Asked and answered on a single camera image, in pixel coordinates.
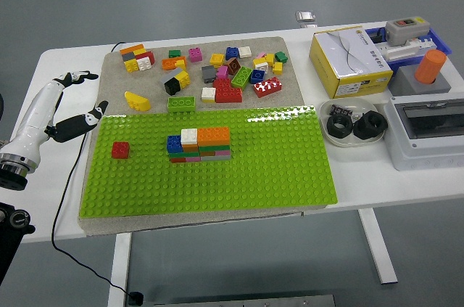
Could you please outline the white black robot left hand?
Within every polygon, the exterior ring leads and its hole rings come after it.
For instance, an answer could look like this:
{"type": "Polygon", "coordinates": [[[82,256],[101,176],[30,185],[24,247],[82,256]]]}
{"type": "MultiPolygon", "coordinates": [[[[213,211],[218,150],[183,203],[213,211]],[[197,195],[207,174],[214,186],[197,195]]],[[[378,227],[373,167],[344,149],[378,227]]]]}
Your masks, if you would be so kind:
{"type": "Polygon", "coordinates": [[[39,147],[45,141],[52,138],[66,142],[94,129],[107,108],[107,101],[60,123],[53,124],[53,119],[67,87],[98,77],[86,70],[66,73],[48,82],[34,97],[14,139],[1,148],[1,164],[18,165],[31,173],[40,163],[39,147]]]}

